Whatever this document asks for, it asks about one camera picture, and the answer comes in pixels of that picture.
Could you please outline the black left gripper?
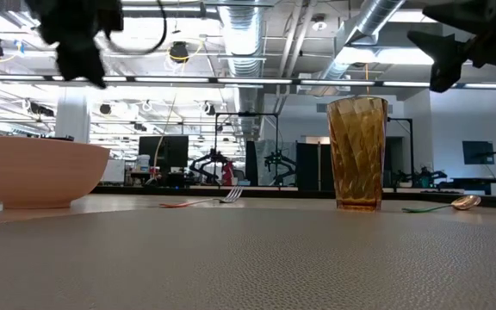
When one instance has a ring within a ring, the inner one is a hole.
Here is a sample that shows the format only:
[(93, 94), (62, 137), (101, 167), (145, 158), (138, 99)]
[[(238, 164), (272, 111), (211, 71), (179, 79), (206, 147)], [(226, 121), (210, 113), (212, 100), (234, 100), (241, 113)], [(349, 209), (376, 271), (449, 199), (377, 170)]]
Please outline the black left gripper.
[(46, 43), (56, 47), (57, 67), (65, 81), (85, 77), (99, 89), (106, 89), (105, 70), (100, 51), (94, 43), (80, 56), (62, 42), (91, 40), (99, 32), (107, 39), (124, 28), (121, 0), (24, 0), (31, 14), (40, 22), (39, 33)]

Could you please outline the pink ribbed bowl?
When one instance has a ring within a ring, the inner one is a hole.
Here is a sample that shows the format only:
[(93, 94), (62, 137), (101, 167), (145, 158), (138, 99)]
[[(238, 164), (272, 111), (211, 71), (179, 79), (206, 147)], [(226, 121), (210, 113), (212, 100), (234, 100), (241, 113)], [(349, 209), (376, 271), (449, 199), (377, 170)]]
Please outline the pink ribbed bowl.
[(5, 208), (68, 208), (102, 179), (109, 149), (58, 139), (0, 136)]

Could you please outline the fork with red handle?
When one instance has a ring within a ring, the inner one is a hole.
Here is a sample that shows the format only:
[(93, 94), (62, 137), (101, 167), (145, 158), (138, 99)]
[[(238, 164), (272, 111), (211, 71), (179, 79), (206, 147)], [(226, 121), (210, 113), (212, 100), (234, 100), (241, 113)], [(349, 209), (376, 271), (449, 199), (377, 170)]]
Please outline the fork with red handle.
[(187, 201), (187, 202), (175, 203), (175, 204), (160, 203), (159, 206), (161, 208), (185, 208), (185, 207), (194, 206), (196, 204), (200, 204), (200, 203), (204, 203), (204, 202), (218, 202), (221, 204), (234, 203), (241, 197), (241, 195), (243, 193), (243, 189), (244, 188), (241, 186), (235, 186), (223, 198), (208, 198), (208, 199), (202, 199), (202, 200), (198, 200), (198, 201)]

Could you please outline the white pillar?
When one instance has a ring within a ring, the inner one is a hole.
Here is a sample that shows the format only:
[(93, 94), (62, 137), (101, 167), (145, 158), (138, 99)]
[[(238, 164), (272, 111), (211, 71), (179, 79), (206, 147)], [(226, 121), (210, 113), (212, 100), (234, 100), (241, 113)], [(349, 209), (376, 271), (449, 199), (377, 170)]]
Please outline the white pillar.
[(90, 140), (90, 104), (86, 92), (78, 87), (60, 89), (55, 136), (71, 136), (77, 143), (87, 144)]

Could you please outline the black background robot with teal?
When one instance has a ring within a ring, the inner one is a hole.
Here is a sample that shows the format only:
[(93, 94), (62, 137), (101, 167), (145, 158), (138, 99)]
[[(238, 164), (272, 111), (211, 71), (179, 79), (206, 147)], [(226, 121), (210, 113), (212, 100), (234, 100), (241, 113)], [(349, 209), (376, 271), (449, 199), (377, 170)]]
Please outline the black background robot with teal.
[(399, 170), (393, 176), (393, 186), (399, 188), (409, 184), (410, 188), (431, 189), (435, 187), (435, 181), (437, 179), (445, 179), (447, 177), (441, 170), (430, 171), (426, 166), (422, 166), (420, 172), (405, 173)]

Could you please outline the black standing monitor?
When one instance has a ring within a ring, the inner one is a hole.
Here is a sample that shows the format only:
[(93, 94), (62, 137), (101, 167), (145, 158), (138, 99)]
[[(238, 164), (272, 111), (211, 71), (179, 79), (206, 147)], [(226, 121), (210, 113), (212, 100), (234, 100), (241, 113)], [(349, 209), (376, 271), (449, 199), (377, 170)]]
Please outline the black standing monitor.
[(158, 168), (186, 168), (189, 161), (187, 135), (141, 136), (138, 166), (142, 171)]

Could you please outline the black background table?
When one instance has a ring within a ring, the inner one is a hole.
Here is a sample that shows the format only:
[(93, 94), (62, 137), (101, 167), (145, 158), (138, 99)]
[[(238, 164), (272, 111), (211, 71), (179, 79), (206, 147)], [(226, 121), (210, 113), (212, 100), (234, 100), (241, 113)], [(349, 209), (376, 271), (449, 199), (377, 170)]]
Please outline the black background table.
[(448, 182), (440, 182), (437, 187), (439, 189), (482, 191), (485, 195), (491, 195), (492, 184), (496, 184), (496, 177), (460, 177), (453, 178)]

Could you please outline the amber faceted glass tumbler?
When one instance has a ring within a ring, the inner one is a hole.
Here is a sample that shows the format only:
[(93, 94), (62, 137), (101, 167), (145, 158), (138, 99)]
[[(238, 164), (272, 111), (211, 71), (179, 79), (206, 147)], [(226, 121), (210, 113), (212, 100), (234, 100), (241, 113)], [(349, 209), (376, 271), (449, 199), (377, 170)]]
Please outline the amber faceted glass tumbler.
[(337, 208), (381, 208), (388, 101), (375, 96), (339, 99), (326, 106)]

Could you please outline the black partition panel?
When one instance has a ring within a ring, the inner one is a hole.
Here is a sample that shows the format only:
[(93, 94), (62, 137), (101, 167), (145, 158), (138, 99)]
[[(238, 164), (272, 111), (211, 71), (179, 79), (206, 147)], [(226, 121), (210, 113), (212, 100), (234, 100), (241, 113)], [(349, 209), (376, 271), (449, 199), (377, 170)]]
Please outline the black partition panel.
[(334, 190), (330, 145), (296, 145), (296, 185), (299, 191)]

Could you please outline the long ceiling light strip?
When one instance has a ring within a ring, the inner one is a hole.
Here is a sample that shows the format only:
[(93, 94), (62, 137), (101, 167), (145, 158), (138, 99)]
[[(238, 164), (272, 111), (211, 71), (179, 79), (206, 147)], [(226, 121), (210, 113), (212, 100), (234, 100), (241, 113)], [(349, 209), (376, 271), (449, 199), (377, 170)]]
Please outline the long ceiling light strip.
[[(377, 87), (377, 88), (428, 88), (427, 82), (381, 81), (381, 80), (318, 80), (298, 78), (251, 78), (251, 77), (160, 77), (160, 76), (110, 76), (103, 77), (105, 83), (118, 84), (223, 84), (223, 85), (294, 85), (332, 87)], [(0, 82), (64, 82), (61, 76), (0, 74)]]

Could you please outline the red background object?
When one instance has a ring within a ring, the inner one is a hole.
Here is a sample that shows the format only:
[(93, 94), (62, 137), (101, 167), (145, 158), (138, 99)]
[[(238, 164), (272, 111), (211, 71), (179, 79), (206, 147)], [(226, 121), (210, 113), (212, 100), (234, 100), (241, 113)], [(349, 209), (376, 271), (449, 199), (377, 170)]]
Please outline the red background object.
[(233, 185), (233, 178), (234, 178), (234, 173), (233, 173), (234, 167), (233, 163), (231, 161), (227, 161), (225, 164), (223, 164), (221, 172), (222, 172), (222, 178), (221, 178), (221, 184), (225, 186), (232, 186)]

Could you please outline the grey textured placemat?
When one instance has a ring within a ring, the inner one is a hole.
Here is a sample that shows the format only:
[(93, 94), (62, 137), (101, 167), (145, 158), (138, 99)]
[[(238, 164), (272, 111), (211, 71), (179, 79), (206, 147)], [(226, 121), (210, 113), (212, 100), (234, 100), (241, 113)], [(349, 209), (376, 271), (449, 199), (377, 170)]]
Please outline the grey textured placemat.
[(146, 209), (0, 224), (0, 310), (496, 310), (496, 226)]

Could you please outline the silver ribbed ventilation duct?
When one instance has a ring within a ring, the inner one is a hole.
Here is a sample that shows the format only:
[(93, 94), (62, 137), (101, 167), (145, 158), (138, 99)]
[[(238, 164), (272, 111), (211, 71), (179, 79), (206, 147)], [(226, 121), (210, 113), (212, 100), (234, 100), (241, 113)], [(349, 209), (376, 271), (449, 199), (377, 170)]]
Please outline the silver ribbed ventilation duct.
[(406, 0), (364, 0), (358, 15), (341, 22), (333, 40), (334, 54), (312, 78), (338, 81), (354, 64), (371, 62), (368, 47), (377, 44), (381, 29)]
[[(223, 42), (227, 54), (230, 76), (233, 78), (260, 78), (263, 75), (262, 31), (264, 10), (255, 6), (220, 6), (223, 23)], [(264, 94), (261, 89), (241, 85), (234, 91), (238, 112), (260, 113)]]

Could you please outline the dark wall monitor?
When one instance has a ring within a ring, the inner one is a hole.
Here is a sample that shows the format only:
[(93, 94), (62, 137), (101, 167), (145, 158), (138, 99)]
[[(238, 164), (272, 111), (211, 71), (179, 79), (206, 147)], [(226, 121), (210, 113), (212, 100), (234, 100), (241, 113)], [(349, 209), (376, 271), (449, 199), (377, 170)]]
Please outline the dark wall monitor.
[(463, 141), (464, 164), (494, 164), (493, 143), (490, 141)]

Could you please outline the black metal frame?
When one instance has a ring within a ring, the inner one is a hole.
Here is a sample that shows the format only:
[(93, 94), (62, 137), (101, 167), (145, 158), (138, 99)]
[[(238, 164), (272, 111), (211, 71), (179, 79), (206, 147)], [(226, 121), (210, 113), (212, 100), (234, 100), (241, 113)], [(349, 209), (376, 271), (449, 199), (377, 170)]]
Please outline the black metal frame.
[[(214, 118), (215, 150), (218, 150), (217, 139), (218, 134), (222, 132), (220, 129), (221, 127), (240, 127), (240, 134), (234, 132), (233, 136), (241, 139), (241, 149), (244, 153), (245, 160), (245, 175), (249, 177), (249, 180), (253, 185), (258, 184), (256, 142), (264, 138), (264, 123), (266, 121), (275, 129), (275, 149), (273, 152), (282, 151), (279, 146), (279, 142), (282, 138), (279, 134), (279, 114), (277, 113), (258, 113), (246, 110), (237, 113), (216, 113)], [(271, 153), (272, 152), (269, 154), (264, 153), (262, 155), (263, 162), (264, 158)], [(275, 173), (275, 166), (271, 167), (271, 172)], [(275, 186), (272, 184), (273, 178), (271, 179), (269, 186)]]

